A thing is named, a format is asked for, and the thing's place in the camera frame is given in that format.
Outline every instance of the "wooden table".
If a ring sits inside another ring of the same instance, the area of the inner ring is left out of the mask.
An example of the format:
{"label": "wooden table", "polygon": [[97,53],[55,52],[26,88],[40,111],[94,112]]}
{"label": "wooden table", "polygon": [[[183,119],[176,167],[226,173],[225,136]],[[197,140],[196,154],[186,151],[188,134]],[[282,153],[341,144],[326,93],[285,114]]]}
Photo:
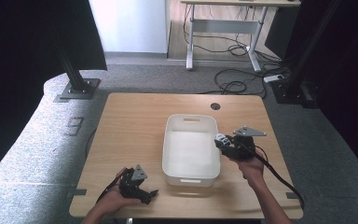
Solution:
{"label": "wooden table", "polygon": [[[219,104],[220,109],[212,109],[213,103]],[[224,134],[232,135],[244,125],[267,133],[254,137],[255,144],[266,150],[272,166],[292,183],[260,97],[112,93],[77,185],[77,189],[86,189],[87,193],[74,197],[71,215],[84,217],[121,168],[140,164],[148,175],[141,189],[158,189],[158,196],[149,205],[124,207],[114,217],[263,218],[258,200],[237,164],[224,156],[220,175],[211,187],[178,187],[166,182],[162,149],[167,120],[173,114],[212,116],[218,131]],[[293,219],[301,218],[299,201],[287,199],[290,189],[265,170],[267,184],[286,214]]]}
{"label": "wooden table", "polygon": [[[188,33],[188,45],[186,55],[186,69],[193,69],[193,33],[224,33],[224,34],[249,34],[253,35],[252,43],[247,47],[249,59],[256,72],[261,72],[255,55],[255,46],[266,18],[268,7],[299,7],[299,0],[181,0],[181,3],[191,5],[190,31]],[[222,20],[198,20],[195,18],[196,5],[217,6],[253,6],[262,7],[258,21],[222,21]]]}

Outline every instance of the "white wall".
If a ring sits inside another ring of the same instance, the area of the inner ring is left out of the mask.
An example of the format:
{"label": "white wall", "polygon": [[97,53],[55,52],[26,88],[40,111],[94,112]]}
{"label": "white wall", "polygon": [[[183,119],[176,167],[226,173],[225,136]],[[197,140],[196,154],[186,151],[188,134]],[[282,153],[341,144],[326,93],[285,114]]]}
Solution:
{"label": "white wall", "polygon": [[103,51],[168,52],[170,0],[89,0]]}

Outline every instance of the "white plastic bin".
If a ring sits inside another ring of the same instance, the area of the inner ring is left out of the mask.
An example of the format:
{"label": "white plastic bin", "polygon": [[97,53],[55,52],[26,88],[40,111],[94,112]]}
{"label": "white plastic bin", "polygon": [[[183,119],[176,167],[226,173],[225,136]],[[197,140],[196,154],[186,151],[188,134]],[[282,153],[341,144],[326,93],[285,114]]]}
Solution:
{"label": "white plastic bin", "polygon": [[170,116],[162,155],[167,182],[210,187],[220,174],[220,151],[213,141],[216,135],[216,120],[210,116]]}

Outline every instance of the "gray carpet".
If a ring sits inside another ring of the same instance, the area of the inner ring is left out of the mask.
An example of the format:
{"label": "gray carpet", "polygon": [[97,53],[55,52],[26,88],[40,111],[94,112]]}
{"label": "gray carpet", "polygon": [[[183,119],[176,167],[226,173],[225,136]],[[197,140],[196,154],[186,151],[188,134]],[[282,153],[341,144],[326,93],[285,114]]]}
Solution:
{"label": "gray carpet", "polygon": [[[213,78],[249,65],[195,63],[150,58],[107,58],[108,71],[82,71],[101,80],[91,100],[60,101],[65,74],[45,84],[45,95],[17,142],[0,163],[0,223],[80,223],[69,215],[71,196],[86,160],[88,139],[111,92],[200,93],[218,91]],[[227,74],[219,82],[259,78]],[[358,223],[358,160],[318,109],[279,105],[266,86],[264,103],[295,187],[306,199],[295,223]]]}

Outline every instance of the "gray floor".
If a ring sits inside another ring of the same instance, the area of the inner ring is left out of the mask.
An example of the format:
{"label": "gray floor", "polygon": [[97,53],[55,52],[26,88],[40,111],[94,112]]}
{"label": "gray floor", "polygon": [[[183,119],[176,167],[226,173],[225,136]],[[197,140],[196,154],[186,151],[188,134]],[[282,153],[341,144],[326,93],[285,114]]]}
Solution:
{"label": "gray floor", "polygon": [[[220,70],[252,70],[247,63],[202,62],[187,72],[184,61],[154,54],[114,54],[106,60],[107,72],[81,72],[101,80],[91,100],[57,100],[68,82],[65,74],[45,84],[40,106],[0,163],[0,223],[81,222],[69,215],[71,195],[109,93],[213,91]],[[260,90],[260,83],[248,82],[249,91]],[[267,93],[272,127],[306,198],[304,216],[295,223],[358,223],[358,160],[351,149],[320,110],[279,105],[269,86]]]}

